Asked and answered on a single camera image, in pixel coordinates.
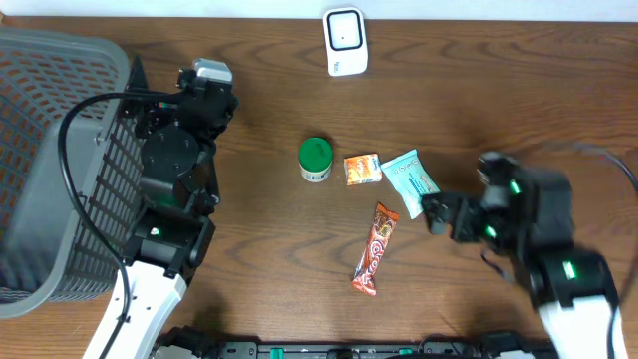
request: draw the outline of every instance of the teal packet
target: teal packet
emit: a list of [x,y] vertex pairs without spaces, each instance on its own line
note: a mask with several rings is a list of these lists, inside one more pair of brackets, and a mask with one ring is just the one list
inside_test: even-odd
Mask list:
[[411,150],[381,165],[381,171],[386,175],[403,202],[408,208],[410,219],[414,219],[423,212],[421,197],[424,194],[439,191],[426,170],[421,166],[417,150]]

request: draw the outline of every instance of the red candy bar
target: red candy bar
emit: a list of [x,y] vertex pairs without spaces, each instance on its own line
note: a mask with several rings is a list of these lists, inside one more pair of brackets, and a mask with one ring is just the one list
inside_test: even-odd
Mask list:
[[368,234],[368,242],[366,249],[361,256],[361,261],[355,269],[355,276],[351,285],[353,288],[359,289],[369,295],[377,295],[377,288],[372,276],[377,272],[381,256],[388,245],[390,235],[397,225],[399,216],[387,210],[380,203],[377,203],[375,217],[372,220],[372,228]]

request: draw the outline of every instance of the orange snack package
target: orange snack package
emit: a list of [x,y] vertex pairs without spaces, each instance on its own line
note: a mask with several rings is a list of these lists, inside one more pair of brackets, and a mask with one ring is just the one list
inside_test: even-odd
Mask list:
[[379,181],[383,177],[377,154],[355,156],[344,159],[348,185]]
[[377,288],[372,276],[377,272],[381,256],[386,250],[390,235],[397,225],[399,215],[387,210],[382,204],[377,203],[377,210],[372,220],[372,228],[368,234],[368,242],[361,256],[359,265],[355,269],[351,285],[355,289],[369,295],[377,295]]

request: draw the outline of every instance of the wooden tabletop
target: wooden tabletop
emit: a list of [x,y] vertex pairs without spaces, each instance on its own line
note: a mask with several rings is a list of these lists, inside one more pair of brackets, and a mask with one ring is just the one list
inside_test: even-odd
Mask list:
[[[576,239],[628,274],[638,207],[621,171],[600,158],[543,150],[583,141],[638,160],[636,25],[369,21],[365,74],[327,74],[318,20],[8,18],[22,28],[98,36],[140,55],[154,89],[206,57],[234,74],[240,108],[217,142],[222,203],[203,266],[165,329],[262,341],[417,341],[431,333],[515,329],[544,336],[528,295],[500,279],[480,245],[454,244],[410,220],[390,183],[346,186],[342,161],[387,161],[417,149],[443,190],[480,192],[488,150],[565,171]],[[334,168],[305,181],[297,149],[329,140]],[[350,287],[375,204],[399,223],[375,277],[378,295]],[[107,296],[47,304],[0,325],[0,356],[81,357]],[[636,293],[623,308],[638,357]]]

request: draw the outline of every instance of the white background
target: white background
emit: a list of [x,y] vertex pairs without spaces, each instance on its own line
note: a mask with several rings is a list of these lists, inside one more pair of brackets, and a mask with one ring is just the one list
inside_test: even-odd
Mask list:
[[353,5],[368,19],[638,22],[638,0],[0,0],[6,15],[318,19]]

